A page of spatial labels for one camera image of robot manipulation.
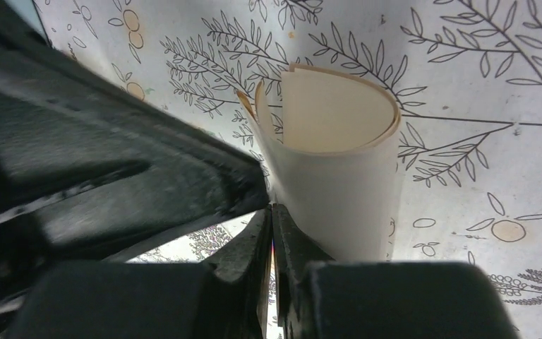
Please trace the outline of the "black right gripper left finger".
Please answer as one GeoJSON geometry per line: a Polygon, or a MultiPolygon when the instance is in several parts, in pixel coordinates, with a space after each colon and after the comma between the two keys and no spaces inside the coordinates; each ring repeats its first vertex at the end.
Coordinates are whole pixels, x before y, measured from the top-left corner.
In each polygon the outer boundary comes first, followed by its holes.
{"type": "Polygon", "coordinates": [[[31,289],[8,338],[264,338],[271,210],[199,263],[69,261],[31,289]]]}

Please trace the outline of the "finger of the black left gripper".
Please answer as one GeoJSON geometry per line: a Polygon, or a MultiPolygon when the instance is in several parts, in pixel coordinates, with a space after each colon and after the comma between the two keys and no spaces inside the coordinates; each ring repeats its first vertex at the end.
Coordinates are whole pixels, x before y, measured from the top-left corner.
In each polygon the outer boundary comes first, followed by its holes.
{"type": "Polygon", "coordinates": [[[51,49],[0,1],[0,309],[58,261],[126,261],[267,202],[258,161],[51,49]]]}

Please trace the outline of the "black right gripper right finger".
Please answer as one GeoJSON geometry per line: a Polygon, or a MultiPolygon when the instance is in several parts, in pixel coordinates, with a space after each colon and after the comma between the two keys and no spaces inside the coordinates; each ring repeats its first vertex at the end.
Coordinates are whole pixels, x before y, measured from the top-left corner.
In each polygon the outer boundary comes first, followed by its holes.
{"type": "Polygon", "coordinates": [[[286,338],[516,338],[487,276],[467,263],[335,261],[272,206],[277,320],[286,338]]]}

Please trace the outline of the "tan lined letter paper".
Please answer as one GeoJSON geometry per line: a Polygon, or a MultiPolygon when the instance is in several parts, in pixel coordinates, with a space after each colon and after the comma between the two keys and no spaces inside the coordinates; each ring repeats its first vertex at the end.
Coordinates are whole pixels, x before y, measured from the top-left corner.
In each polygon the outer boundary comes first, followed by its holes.
{"type": "Polygon", "coordinates": [[[281,75],[281,135],[267,95],[237,97],[296,226],[339,261],[387,261],[401,180],[402,114],[385,89],[338,71],[291,64],[281,75]]]}

